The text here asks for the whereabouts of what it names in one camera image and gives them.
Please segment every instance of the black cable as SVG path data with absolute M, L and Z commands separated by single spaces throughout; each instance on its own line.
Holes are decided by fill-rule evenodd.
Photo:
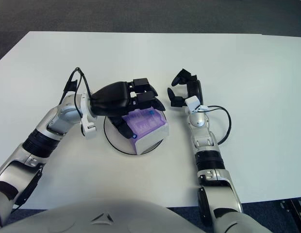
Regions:
M 81 70 L 79 67 L 76 67 L 76 68 L 73 70 L 73 72 L 71 73 L 71 75 L 69 76 L 68 81 L 67 81 L 67 86 L 68 86 L 68 83 L 70 83 L 70 82 L 72 81 L 73 76 L 74 76 L 74 74 L 75 74 L 76 72 L 78 72 L 78 73 L 80 74 L 81 77 L 80 77 L 80 79 L 79 79 L 79 82 L 78 82 L 78 85 L 77 85 L 77 87 L 76 87 L 76 91 L 75 91 L 75 94 L 74 94 L 74 105 L 75 105 L 76 111 L 78 112 L 80 118 L 82 119 L 83 115 L 82 115 L 82 113 L 80 112 L 80 110 L 78 109 L 77 104 L 76 104 L 76 95 L 77 95 L 78 88 L 79 88 L 79 86 L 80 86 L 80 84 L 81 84 L 81 82 L 82 82 L 82 79 L 83 79 L 83 81 L 84 81 L 84 84 L 85 84 L 85 86 L 86 86 L 87 93 L 88 93 L 88 96 L 89 96 L 90 99 L 91 99 L 91 92 L 90 92 L 90 88 L 89 88 L 87 79 L 86 79 L 84 73 L 82 72 L 82 70 Z M 65 98 L 65 95 L 66 95 L 67 93 L 68 93 L 68 91 L 66 91 L 66 90 L 63 91 L 63 94 L 62 94 L 62 96 L 61 96 L 61 99 L 60 99 L 59 104 L 62 103 L 62 101 L 63 101 L 63 99 Z M 81 125 L 81 131 L 82 131 L 83 136 L 85 136 L 84 131 L 83 131 L 83 125 Z
M 211 112 L 211 111 L 215 111 L 215 110 L 223 110 L 226 112 L 227 117 L 228 117 L 228 121 L 229 121 L 229 126 L 228 126 L 228 130 L 225 134 L 225 136 L 217 143 L 218 145 L 222 144 L 223 142 L 226 141 L 226 139 L 228 138 L 229 134 L 230 134 L 230 130 L 232 129 L 232 119 L 229 115 L 229 112 L 222 106 L 218 106 L 218 105 L 210 105 L 208 106 L 209 108 L 216 108 L 216 109 L 212 109 L 212 110 L 208 110 L 208 111 L 199 111 L 200 113 L 207 113 L 207 112 Z
M 73 76 L 74 76 L 74 74 L 75 74 L 76 72 L 78 72 L 78 73 L 81 75 L 81 78 L 83 78 L 84 84 L 85 84 L 86 89 L 87 89 L 88 96 L 89 96 L 89 98 L 91 99 L 91 92 L 90 92 L 90 88 L 89 88 L 87 79 L 86 79 L 84 73 L 82 72 L 82 70 L 81 70 L 79 67 L 76 67 L 76 68 L 73 70 L 73 72 L 71 73 L 71 75 L 70 75 L 69 78 L 68 78 L 67 84 L 70 83 L 70 82 L 72 81 Z M 63 99 L 64 99 L 64 97 L 65 97 L 66 94 L 67 94 L 67 91 L 63 91 L 63 94 L 62 94 L 62 96 L 61 96 L 61 99 L 60 99 L 59 104 L 62 103 L 62 101 L 63 101 Z
M 81 111 L 79 111 L 79 109 L 77 107 L 77 104 L 76 104 L 76 95 L 77 95 L 77 91 L 78 91 L 78 88 L 79 88 L 81 82 L 82 82 L 82 76 L 79 79 L 79 82 L 78 82 L 78 85 L 77 85 L 77 88 L 76 88 L 76 91 L 75 91 L 75 94 L 74 94 L 74 105 L 75 105 L 76 111 L 78 112 L 79 116 L 82 119 L 83 115 L 82 115 Z M 84 131 L 83 131 L 83 125 L 81 125 L 81 132 L 82 132 L 83 136 L 85 136 Z
M 77 107 L 77 104 L 76 104 L 76 95 L 77 95 L 77 91 L 78 91 L 78 88 L 79 88 L 79 85 L 81 84 L 81 82 L 82 82 L 82 77 L 80 77 L 80 79 L 79 79 L 79 82 L 78 82 L 78 85 L 77 85 L 77 88 L 76 88 L 76 91 L 75 91 L 75 94 L 74 94 L 74 105 L 75 105 L 75 108 L 76 108 L 79 116 L 82 118 L 83 115 L 82 115 L 81 111 L 79 111 L 79 109 Z

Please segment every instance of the black arm joint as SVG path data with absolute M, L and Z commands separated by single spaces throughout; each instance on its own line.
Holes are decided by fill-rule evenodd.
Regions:
M 0 181 L 0 192 L 2 192 L 8 200 L 13 200 L 18 194 L 18 190 L 11 184 Z
M 25 188 L 25 190 L 21 193 L 21 195 L 16 200 L 16 203 L 15 203 L 16 205 L 19 205 L 19 206 L 23 205 L 27 201 L 27 199 L 30 197 L 30 195 L 36 188 L 37 183 L 41 177 L 42 177 L 42 171 L 39 170 L 36 173 L 36 175 L 33 177 L 33 179 L 31 180 L 31 182 L 28 184 L 28 186 Z
M 54 149 L 56 149 L 59 142 L 60 141 L 43 135 L 41 132 L 35 129 L 22 144 L 22 146 L 26 151 L 35 156 L 48 158 Z

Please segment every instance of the silver arm segment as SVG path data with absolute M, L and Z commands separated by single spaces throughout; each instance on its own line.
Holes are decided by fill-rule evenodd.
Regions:
M 76 96 L 80 110 L 81 95 Z M 0 227 L 5 223 L 14 204 L 21 205 L 37 186 L 42 168 L 50 154 L 80 116 L 74 95 L 52 108 L 39 122 L 28 139 L 20 144 L 0 167 Z
M 205 218 L 204 223 L 210 225 L 210 221 L 216 220 L 216 213 L 223 209 L 242 213 L 229 171 L 225 169 L 216 138 L 210 131 L 208 116 L 201 112 L 191 112 L 188 108 L 185 111 L 198 168 L 197 177 L 202 185 L 198 194 L 200 201 L 205 201 L 209 208 L 204 210 L 208 213 L 201 216 Z
M 187 124 L 198 168 L 201 220 L 213 225 L 215 233 L 270 233 L 253 218 L 243 214 L 242 205 L 229 171 L 225 169 L 217 140 L 210 131 L 208 116 L 186 107 Z

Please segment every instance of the dark carpet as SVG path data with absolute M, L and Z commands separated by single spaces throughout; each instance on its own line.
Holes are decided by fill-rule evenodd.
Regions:
M 28 31 L 261 33 L 301 36 L 300 0 L 0 0 L 0 59 Z M 244 212 L 275 233 L 297 233 L 279 201 Z M 197 207 L 171 208 L 207 232 Z M 8 221 L 39 210 L 18 210 Z

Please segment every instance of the white table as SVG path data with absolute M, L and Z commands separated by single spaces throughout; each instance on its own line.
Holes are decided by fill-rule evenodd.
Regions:
M 301 196 L 301 38 L 30 32 L 0 60 L 0 165 L 58 103 L 77 66 L 93 91 L 148 78 L 167 109 L 170 136 L 151 153 L 130 157 L 109 145 L 103 117 L 95 139 L 84 139 L 76 126 L 51 155 L 24 208 L 94 197 L 197 205 L 184 113 L 172 109 L 167 98 L 182 68 L 197 74 L 205 104 L 222 105 L 231 114 L 231 135 L 220 149 L 241 201 Z M 186 88 L 173 90 L 184 95 Z M 209 116 L 220 139 L 227 117 L 221 111 Z

